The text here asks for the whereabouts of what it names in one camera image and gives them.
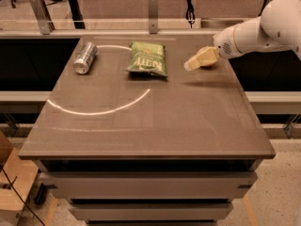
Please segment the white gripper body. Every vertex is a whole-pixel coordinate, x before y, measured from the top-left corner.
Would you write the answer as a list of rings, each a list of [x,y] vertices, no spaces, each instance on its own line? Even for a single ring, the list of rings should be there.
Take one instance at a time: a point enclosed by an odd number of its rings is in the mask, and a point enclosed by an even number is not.
[[[219,55],[225,59],[240,57],[243,54],[239,49],[237,28],[238,25],[233,25],[213,36],[214,47],[218,49]]]

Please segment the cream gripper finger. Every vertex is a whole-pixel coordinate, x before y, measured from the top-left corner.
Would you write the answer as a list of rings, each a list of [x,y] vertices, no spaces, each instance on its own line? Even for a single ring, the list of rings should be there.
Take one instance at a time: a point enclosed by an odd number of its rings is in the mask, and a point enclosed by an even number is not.
[[[206,46],[197,51],[197,59],[218,59],[218,50],[212,46]]]
[[[219,54],[215,50],[206,50],[197,53],[184,63],[184,68],[187,71],[193,71],[200,67],[210,67],[219,59]]]

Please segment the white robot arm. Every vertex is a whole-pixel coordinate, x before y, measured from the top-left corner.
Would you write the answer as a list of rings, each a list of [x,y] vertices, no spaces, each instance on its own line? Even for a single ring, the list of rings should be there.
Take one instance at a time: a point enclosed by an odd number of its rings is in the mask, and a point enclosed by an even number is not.
[[[301,1],[272,0],[261,16],[235,24],[213,36],[185,63],[187,71],[210,67],[220,58],[231,59],[253,52],[293,51],[301,59]]]

